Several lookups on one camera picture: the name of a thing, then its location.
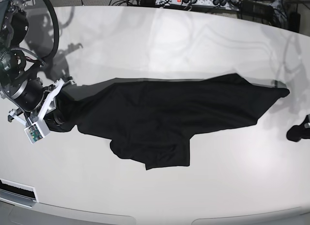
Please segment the white power strip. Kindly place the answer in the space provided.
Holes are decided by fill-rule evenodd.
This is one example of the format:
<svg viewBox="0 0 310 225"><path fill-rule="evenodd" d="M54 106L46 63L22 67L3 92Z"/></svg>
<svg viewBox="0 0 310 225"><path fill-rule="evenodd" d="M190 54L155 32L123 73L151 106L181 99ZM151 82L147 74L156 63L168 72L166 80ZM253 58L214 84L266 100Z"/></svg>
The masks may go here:
<svg viewBox="0 0 310 225"><path fill-rule="evenodd" d="M156 0L155 5L181 7L183 9L223 9L238 11L239 0Z"/></svg>

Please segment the black t-shirt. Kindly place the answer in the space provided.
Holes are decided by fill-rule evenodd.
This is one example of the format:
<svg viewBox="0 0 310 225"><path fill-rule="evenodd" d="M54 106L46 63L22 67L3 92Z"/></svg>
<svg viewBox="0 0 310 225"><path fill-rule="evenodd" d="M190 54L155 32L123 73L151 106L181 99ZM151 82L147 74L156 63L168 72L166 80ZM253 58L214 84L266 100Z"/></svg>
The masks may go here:
<svg viewBox="0 0 310 225"><path fill-rule="evenodd" d="M253 126L289 93L236 73L199 81L116 82L80 100L59 93L57 109L45 122L54 132L77 127L109 139L115 155L148 170L189 166L194 135Z"/></svg>

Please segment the black power supply box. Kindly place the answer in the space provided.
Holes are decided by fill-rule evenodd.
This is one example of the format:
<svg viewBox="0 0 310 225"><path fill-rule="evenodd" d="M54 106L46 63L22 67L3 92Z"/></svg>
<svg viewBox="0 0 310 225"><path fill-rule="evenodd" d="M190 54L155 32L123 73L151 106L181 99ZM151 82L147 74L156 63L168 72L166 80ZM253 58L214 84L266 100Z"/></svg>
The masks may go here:
<svg viewBox="0 0 310 225"><path fill-rule="evenodd" d="M268 19L274 15L274 8L270 5L243 0L241 1L240 12L243 15Z"/></svg>

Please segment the white slotted box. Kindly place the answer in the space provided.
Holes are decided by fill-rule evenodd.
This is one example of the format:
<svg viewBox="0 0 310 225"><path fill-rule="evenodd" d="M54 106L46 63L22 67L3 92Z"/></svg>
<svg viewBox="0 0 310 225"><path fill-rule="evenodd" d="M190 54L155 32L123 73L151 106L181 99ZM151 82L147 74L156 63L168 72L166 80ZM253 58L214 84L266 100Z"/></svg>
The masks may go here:
<svg viewBox="0 0 310 225"><path fill-rule="evenodd" d="M0 200L30 209L39 203L35 187L5 179L0 180Z"/></svg>

